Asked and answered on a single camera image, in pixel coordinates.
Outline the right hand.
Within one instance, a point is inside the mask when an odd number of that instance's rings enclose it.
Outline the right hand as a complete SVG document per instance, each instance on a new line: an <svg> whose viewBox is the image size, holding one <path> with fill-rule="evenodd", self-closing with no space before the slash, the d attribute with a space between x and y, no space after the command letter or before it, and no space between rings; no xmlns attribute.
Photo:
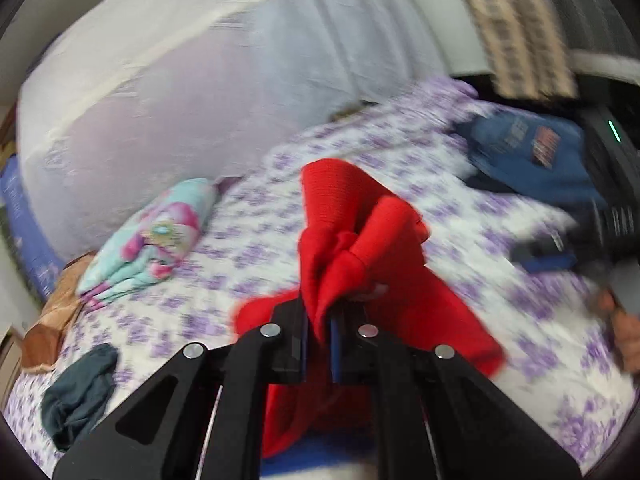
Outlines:
<svg viewBox="0 0 640 480"><path fill-rule="evenodd" d="M620 357L622 369L630 374L638 374L640 368L640 323L638 316L624 310L608 289L600 290L596 307L610 324L613 344Z"/></svg>

